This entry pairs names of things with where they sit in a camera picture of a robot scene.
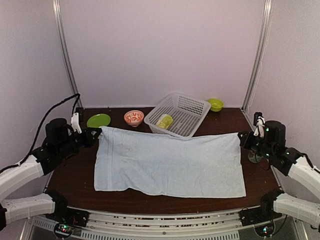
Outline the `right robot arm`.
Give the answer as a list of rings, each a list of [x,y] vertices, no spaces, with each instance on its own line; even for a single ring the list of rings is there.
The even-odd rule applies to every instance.
[[[279,121],[256,120],[255,131],[239,132],[240,147],[265,158],[284,176],[299,182],[317,198],[320,196],[320,170],[307,154],[286,146],[286,127]],[[320,227],[320,205],[295,198],[279,189],[265,194],[256,210],[259,220],[266,221],[275,214],[284,214]]]

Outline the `light blue towel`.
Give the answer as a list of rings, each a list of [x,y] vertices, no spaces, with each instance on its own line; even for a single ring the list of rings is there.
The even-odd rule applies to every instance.
[[[231,199],[246,196],[236,133],[183,140],[103,127],[94,168],[94,189],[133,189],[151,196]]]

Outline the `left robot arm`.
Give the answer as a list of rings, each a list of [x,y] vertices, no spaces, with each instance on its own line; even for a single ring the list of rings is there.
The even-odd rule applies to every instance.
[[[27,183],[53,172],[63,161],[91,148],[98,141],[101,128],[81,128],[79,113],[71,112],[71,120],[55,118],[45,125],[45,139],[35,148],[32,144],[26,156],[0,171],[0,227],[38,215],[48,215],[57,222],[67,222],[72,216],[67,199],[55,190],[33,197],[7,199]]]

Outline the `green crocodile pattern towel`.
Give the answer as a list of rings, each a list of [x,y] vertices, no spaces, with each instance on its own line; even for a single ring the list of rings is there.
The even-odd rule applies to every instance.
[[[167,130],[171,126],[173,121],[173,118],[169,114],[162,114],[156,122],[156,126]]]

